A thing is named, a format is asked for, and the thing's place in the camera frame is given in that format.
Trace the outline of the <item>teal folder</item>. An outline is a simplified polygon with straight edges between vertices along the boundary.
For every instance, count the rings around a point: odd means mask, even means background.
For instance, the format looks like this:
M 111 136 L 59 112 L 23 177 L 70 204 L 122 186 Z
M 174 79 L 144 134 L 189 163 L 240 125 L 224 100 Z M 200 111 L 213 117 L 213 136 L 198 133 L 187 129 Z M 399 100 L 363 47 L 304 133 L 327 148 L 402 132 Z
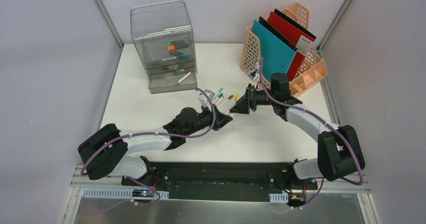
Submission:
M 287 73 L 296 56 L 297 48 L 263 17 L 254 20 L 252 32 L 260 41 L 262 73 L 265 78 L 270 79 L 274 73 Z

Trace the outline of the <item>purple cap marker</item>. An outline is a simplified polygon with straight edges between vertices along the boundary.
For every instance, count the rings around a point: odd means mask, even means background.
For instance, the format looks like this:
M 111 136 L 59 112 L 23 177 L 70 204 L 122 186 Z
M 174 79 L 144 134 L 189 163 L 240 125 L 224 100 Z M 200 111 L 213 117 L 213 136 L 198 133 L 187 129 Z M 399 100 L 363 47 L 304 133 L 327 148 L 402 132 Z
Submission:
M 191 75 L 191 72 L 187 72 L 183 77 L 181 77 L 177 82 L 174 83 L 174 86 L 181 84 L 187 77 Z

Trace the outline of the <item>blue cap black highlighter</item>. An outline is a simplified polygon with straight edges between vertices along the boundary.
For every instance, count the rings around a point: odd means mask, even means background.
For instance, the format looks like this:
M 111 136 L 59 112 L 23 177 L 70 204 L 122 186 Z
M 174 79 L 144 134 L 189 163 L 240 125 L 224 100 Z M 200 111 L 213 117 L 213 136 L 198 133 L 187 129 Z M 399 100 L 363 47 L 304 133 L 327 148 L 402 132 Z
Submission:
M 191 58 L 191 54 L 182 53 L 176 50 L 169 51 L 169 54 L 187 60 Z

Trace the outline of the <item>red folder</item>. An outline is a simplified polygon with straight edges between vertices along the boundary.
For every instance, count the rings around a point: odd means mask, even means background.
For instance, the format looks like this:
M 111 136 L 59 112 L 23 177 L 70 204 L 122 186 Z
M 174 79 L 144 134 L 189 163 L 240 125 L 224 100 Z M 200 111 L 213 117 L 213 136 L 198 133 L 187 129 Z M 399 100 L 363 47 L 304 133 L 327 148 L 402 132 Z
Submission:
M 295 78 L 313 42 L 316 40 L 316 36 L 278 9 L 270 13 L 267 21 L 297 48 L 294 60 L 287 71 L 287 77 L 291 81 Z

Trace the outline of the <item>orange cap black highlighter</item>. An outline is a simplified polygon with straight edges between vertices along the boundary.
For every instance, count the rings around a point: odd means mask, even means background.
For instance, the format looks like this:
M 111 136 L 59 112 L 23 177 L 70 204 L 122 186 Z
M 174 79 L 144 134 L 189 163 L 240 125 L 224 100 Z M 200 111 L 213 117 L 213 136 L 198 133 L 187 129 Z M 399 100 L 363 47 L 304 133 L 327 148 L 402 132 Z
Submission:
M 185 49 L 188 48 L 189 45 L 188 44 L 175 44 L 175 45 L 170 45 L 167 47 L 168 51 L 175 51 L 175 50 L 179 50 L 179 49 Z

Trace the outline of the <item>green cap black highlighter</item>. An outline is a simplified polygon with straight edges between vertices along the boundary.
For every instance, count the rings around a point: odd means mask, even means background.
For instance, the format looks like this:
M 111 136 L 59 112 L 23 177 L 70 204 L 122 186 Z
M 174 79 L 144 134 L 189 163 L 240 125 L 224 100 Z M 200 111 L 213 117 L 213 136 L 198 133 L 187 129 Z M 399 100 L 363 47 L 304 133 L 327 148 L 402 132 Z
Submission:
M 179 45 L 179 44 L 185 44 L 185 41 L 184 40 L 169 41 L 169 42 L 164 43 L 164 46 L 169 47 L 169 46 L 172 46 L 172 45 Z

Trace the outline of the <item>clear grey drawer organizer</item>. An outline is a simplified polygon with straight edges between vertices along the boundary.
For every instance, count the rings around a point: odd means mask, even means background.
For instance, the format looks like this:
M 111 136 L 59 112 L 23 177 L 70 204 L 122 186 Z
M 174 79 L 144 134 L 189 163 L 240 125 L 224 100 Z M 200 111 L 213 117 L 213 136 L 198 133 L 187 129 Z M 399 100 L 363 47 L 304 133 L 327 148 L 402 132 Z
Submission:
M 182 0 L 174 0 L 133 7 L 130 10 L 131 36 L 148 76 L 151 94 L 192 90 L 197 87 L 197 66 L 194 33 L 191 20 Z M 182 59 L 169 54 L 164 43 L 184 40 L 189 47 L 176 51 L 191 54 Z M 174 86 L 190 69 L 191 75 Z

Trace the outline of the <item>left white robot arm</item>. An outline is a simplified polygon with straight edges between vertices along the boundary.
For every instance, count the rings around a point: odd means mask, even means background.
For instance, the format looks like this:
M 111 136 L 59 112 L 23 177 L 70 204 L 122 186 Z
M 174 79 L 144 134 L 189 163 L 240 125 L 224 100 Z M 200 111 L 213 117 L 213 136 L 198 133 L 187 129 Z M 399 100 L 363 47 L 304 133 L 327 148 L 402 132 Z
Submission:
M 153 170 L 147 158 L 131 157 L 132 153 L 150 150 L 173 150 L 189 138 L 199 138 L 209 131 L 218 131 L 233 120 L 215 106 L 202 107 L 198 113 L 186 107 L 169 123 L 156 130 L 132 132 L 107 124 L 80 144 L 77 151 L 83 161 L 81 175 L 90 180 L 108 175 L 132 177 L 141 186 L 153 180 Z

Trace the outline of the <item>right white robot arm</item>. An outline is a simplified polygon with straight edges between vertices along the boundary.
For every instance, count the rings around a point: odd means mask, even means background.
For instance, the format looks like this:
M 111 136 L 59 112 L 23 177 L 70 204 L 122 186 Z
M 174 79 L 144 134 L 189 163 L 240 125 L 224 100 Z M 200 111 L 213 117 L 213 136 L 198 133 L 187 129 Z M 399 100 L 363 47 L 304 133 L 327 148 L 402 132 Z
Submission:
M 291 96 L 285 73 L 271 75 L 270 89 L 257 90 L 248 85 L 230 112 L 249 114 L 259 105 L 272 106 L 277 116 L 299 127 L 317 142 L 317 157 L 294 162 L 285 175 L 287 186 L 297 189 L 306 179 L 314 177 L 334 181 L 355 172 L 362 175 L 365 160 L 355 129 L 350 125 L 328 123 Z

